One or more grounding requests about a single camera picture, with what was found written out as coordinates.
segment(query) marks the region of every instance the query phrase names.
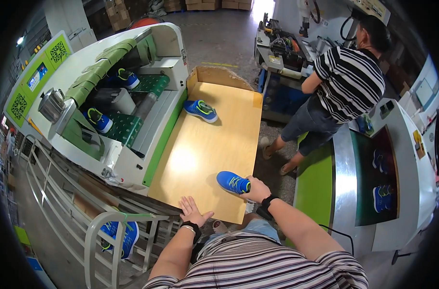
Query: blue sneaker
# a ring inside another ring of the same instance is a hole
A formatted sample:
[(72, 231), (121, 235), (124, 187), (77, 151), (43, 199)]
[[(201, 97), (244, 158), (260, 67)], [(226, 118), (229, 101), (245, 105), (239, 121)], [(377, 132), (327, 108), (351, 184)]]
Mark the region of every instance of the blue sneaker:
[(229, 193), (241, 195), (250, 192), (250, 181), (230, 171), (220, 171), (216, 175), (216, 181), (222, 189)]
[[(128, 222), (128, 226), (125, 226), (125, 237), (123, 239), (123, 247), (121, 249), (121, 258), (129, 259), (133, 252), (133, 247), (136, 244), (136, 241), (139, 239), (139, 226), (136, 222)], [(117, 234), (118, 222), (108, 222), (101, 227), (101, 230), (106, 232), (109, 236), (115, 239), (115, 235)], [(105, 241), (101, 240), (102, 251), (105, 250), (113, 250), (113, 245)]]
[(373, 208), (377, 213), (391, 207), (391, 187), (383, 185), (373, 188)]
[(189, 115), (201, 117), (209, 124), (216, 122), (216, 120), (218, 119), (216, 110), (213, 107), (207, 105), (203, 100), (186, 100), (184, 101), (182, 107)]
[(83, 112), (84, 117), (100, 133), (107, 133), (113, 125), (113, 121), (100, 113), (96, 107), (91, 107), (87, 112)]
[(373, 151), (372, 166), (375, 169), (378, 168), (380, 170), (380, 172), (382, 172), (384, 174), (388, 173), (386, 166), (385, 166), (385, 158), (377, 149)]
[(128, 89), (135, 88), (140, 82), (133, 72), (125, 70), (124, 68), (120, 68), (117, 71), (117, 78), (120, 80), (120, 83)]
[(123, 239), (123, 247), (121, 249), (121, 258), (129, 259), (133, 253), (133, 247), (139, 239), (139, 226), (136, 222), (128, 222), (130, 228), (126, 226), (125, 238)]
[[(101, 231), (109, 235), (110, 237), (115, 239), (115, 235), (117, 234), (118, 222), (107, 222), (101, 227)], [(109, 242), (101, 238), (101, 247), (102, 251), (105, 250), (113, 250), (113, 245)]]

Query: yellow floor marking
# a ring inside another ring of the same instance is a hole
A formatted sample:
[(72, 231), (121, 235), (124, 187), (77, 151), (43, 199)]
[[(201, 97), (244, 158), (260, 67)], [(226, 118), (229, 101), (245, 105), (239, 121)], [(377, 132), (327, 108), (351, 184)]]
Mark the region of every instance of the yellow floor marking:
[(216, 62), (200, 62), (201, 64), (211, 64), (211, 65), (219, 65), (219, 66), (227, 66), (227, 67), (235, 67), (239, 68), (237, 65), (227, 64), (227, 63), (216, 63)]

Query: black and white striped shirt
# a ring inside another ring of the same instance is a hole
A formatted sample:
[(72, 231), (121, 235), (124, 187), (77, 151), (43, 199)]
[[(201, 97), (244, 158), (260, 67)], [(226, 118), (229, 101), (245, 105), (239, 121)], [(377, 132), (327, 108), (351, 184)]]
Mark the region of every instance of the black and white striped shirt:
[(322, 80), (322, 106), (342, 123), (369, 111), (385, 92), (378, 59), (367, 49), (334, 47), (315, 61), (314, 70)]
[(366, 273), (347, 252), (329, 252), (310, 261), (265, 235), (235, 231), (227, 237), (235, 235), (259, 238), (222, 243), (226, 235), (219, 236), (199, 252), (184, 279), (158, 276), (143, 289), (367, 289)]

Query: wrist strap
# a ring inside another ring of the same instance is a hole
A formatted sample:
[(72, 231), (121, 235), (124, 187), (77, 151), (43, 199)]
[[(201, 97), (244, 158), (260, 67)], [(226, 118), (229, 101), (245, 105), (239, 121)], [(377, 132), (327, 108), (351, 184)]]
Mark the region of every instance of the wrist strap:
[(202, 235), (199, 226), (197, 224), (192, 223), (191, 221), (183, 222), (181, 224), (181, 227), (183, 226), (189, 226), (193, 229), (193, 232), (195, 233), (195, 236), (193, 238), (193, 244), (197, 243), (197, 241), (200, 239), (200, 236)]
[(261, 207), (262, 207), (263, 210), (265, 210), (267, 213), (269, 213), (269, 211), (268, 211), (269, 205), (270, 205), (271, 201), (274, 200), (274, 199), (279, 199), (279, 197), (278, 197), (278, 196), (270, 195), (269, 197), (267, 197), (266, 199), (264, 199), (264, 200), (261, 202)]

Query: green machine panel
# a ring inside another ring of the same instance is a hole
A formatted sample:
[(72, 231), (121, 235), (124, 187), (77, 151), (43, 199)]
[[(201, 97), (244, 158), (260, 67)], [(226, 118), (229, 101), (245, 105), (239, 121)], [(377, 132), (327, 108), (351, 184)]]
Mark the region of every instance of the green machine panel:
[(19, 86), (33, 102), (54, 73), (55, 68), (44, 51), (33, 63), (29, 63), (27, 67), (27, 76), (22, 79)]
[(32, 99), (28, 98), (21, 87), (17, 87), (14, 94), (6, 107), (7, 113), (11, 118), (18, 124), (22, 126), (25, 118), (27, 117), (28, 111), (33, 104)]
[(57, 69), (72, 53), (66, 43), (64, 35), (60, 35), (56, 40), (53, 40), (53, 42), (45, 48), (45, 51), (54, 69)]

